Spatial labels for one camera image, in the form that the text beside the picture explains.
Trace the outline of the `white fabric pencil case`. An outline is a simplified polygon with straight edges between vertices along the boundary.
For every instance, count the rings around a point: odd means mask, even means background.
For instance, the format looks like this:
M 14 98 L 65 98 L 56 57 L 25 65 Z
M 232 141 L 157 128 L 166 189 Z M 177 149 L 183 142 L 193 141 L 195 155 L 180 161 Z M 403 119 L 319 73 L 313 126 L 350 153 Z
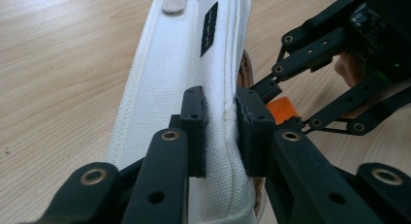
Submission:
M 124 169 L 201 86 L 205 172 L 190 181 L 189 224 L 257 224 L 253 181 L 238 151 L 237 75 L 251 0 L 154 0 L 111 133 L 106 160 Z

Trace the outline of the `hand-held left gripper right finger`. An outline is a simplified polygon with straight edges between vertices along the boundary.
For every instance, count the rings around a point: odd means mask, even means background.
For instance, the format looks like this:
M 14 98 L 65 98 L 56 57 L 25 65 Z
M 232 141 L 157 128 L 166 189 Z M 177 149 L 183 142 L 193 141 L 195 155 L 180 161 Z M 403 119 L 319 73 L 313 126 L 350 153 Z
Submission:
M 275 124 L 256 92 L 238 88 L 236 103 L 244 169 L 266 180 L 278 224 L 383 224 L 309 138 Z

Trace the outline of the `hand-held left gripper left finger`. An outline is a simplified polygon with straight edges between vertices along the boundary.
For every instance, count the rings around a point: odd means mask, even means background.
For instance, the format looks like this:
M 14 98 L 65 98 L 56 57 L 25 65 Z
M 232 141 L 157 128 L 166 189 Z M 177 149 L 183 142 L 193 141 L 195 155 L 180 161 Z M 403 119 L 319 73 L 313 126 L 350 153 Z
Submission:
M 191 87 L 153 135 L 121 224 L 188 224 L 189 178 L 206 175 L 206 125 L 203 89 Z

